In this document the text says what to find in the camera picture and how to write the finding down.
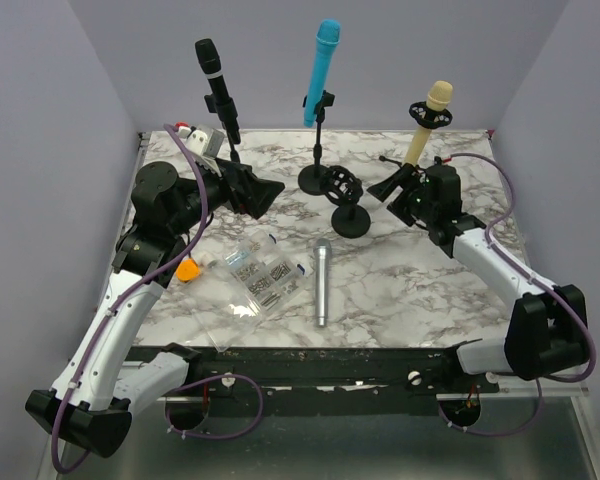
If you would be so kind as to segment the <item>black round-base stand with clip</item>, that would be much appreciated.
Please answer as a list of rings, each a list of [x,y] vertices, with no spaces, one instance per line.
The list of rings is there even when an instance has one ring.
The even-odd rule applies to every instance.
[[[314,108],[316,114],[316,137],[313,146],[313,163],[304,167],[298,175],[298,186],[306,194],[311,196],[320,196],[321,177],[327,168],[321,164],[322,159],[322,124],[325,120],[325,110],[334,104],[335,95],[324,90],[320,101]]]

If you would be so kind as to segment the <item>black tripod shock-mount stand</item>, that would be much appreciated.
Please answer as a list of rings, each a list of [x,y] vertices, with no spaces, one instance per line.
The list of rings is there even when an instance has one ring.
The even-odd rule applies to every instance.
[[[385,156],[381,156],[381,161],[394,163],[396,165],[410,164],[416,166],[431,133],[434,130],[450,125],[453,120],[453,115],[446,107],[431,107],[427,101],[411,104],[408,112],[418,124],[418,128],[413,135],[404,159],[398,163]]]

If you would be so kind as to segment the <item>black shock-mount mic stand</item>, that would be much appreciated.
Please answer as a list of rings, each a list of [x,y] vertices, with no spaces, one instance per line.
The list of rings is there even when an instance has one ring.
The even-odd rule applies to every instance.
[[[364,193],[362,182],[350,170],[339,165],[329,167],[321,177],[320,190],[336,206],[331,225],[338,235],[356,239],[369,231],[370,215],[359,205]]]

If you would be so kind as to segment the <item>silver microphone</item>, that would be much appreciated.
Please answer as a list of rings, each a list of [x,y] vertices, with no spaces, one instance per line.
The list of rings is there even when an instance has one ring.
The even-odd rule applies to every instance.
[[[331,259],[331,243],[325,238],[318,239],[313,249],[315,260],[315,321],[318,328],[326,326],[328,319],[328,284]]]

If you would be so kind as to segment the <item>cream microphone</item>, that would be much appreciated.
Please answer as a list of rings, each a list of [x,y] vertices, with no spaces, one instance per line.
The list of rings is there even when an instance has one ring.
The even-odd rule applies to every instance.
[[[430,88],[427,98],[409,107],[410,116],[418,124],[403,163],[416,166],[429,140],[431,133],[448,126],[453,115],[448,110],[453,96],[453,86],[447,81],[436,81]]]

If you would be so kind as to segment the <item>blue microphone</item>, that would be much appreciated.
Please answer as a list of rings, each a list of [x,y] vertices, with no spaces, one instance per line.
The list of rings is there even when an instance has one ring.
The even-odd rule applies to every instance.
[[[311,78],[304,106],[303,124],[311,128],[316,120],[316,105],[321,101],[331,59],[340,42],[341,25],[337,20],[325,19],[316,34],[316,50]]]

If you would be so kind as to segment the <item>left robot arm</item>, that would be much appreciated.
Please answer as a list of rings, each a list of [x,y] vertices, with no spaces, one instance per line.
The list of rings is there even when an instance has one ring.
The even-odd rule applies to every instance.
[[[134,416],[169,391],[189,395],[200,387],[198,352],[176,344],[125,380],[119,372],[144,319],[191,250],[185,234],[204,231],[219,207],[258,219],[285,188],[258,178],[249,165],[217,164],[218,173],[201,169],[198,180],[180,177],[164,161],[138,171],[131,193],[135,216],[116,246],[92,324],[53,385],[32,391],[25,404],[54,441],[108,458],[122,445]]]

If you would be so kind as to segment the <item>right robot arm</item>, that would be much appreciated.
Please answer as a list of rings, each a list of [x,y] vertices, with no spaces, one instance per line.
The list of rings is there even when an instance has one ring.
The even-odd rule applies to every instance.
[[[583,293],[538,275],[488,236],[486,224],[463,210],[454,167],[405,164],[368,192],[379,201],[394,194],[388,210],[408,226],[421,225],[434,245],[477,275],[508,308],[503,338],[462,344],[457,357],[441,365],[447,389],[463,391],[487,372],[534,380],[591,363]]]

